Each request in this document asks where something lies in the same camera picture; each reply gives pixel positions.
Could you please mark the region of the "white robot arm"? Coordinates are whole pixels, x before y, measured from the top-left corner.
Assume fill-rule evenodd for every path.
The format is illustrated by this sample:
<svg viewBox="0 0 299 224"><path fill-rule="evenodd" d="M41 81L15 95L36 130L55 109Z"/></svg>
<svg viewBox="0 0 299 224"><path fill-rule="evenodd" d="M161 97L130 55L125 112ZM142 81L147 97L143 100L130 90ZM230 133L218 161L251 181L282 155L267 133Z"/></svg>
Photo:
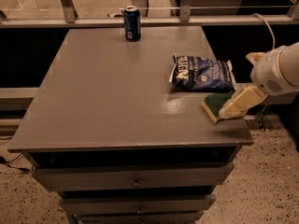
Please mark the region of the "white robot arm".
<svg viewBox="0 0 299 224"><path fill-rule="evenodd" d="M280 46L268 52L251 52L251 85L239 87L219 111L222 119L243 117L267 96L280 96L299 90L299 43Z"/></svg>

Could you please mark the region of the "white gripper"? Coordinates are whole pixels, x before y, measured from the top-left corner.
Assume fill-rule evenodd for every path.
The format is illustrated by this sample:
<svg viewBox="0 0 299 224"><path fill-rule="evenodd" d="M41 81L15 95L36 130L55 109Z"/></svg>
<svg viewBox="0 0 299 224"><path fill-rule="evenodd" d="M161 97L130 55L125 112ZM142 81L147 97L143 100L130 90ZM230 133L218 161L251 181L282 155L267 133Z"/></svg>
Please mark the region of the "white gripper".
<svg viewBox="0 0 299 224"><path fill-rule="evenodd" d="M256 86L238 88L219 111L222 119L245 116L266 94L279 96L294 92L294 46L281 46L266 53L251 52L246 58L254 64L250 78Z"/></svg>

